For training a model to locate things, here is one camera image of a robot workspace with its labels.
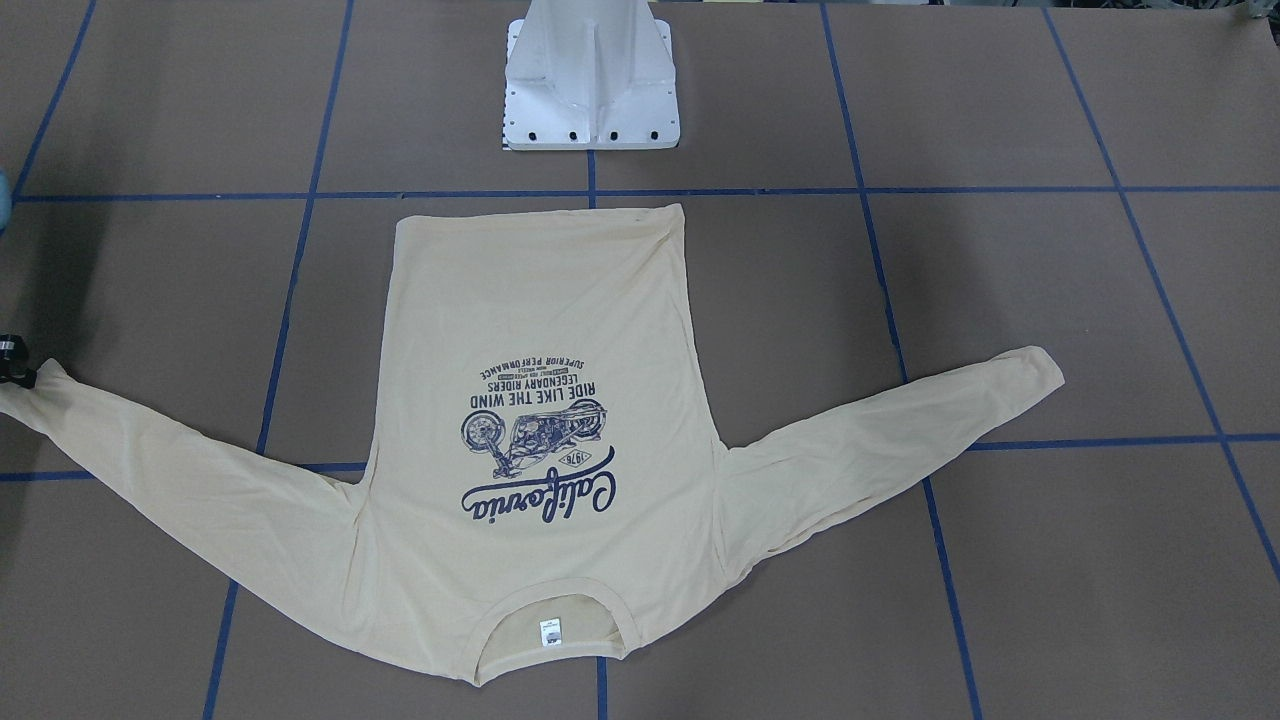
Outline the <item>cream long-sleeve graphic shirt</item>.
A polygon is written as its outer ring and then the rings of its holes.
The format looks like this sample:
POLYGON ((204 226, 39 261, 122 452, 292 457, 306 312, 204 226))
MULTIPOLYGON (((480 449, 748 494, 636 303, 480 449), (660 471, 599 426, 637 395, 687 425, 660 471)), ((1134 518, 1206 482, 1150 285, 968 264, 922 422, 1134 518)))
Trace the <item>cream long-sleeve graphic shirt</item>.
POLYGON ((672 204, 401 220, 355 484, 211 439, 55 360, 4 389, 3 411, 301 626, 483 685, 626 657, 1062 383, 1028 346, 731 448, 672 204))

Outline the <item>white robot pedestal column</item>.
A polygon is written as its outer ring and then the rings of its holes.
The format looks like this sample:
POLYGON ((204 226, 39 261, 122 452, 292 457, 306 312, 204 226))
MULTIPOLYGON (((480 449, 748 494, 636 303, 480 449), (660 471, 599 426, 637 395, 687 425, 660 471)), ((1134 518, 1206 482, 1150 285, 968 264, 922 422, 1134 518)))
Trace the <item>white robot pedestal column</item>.
POLYGON ((509 23, 506 149, 658 150, 680 136, 671 27, 648 1, 534 1, 509 23))

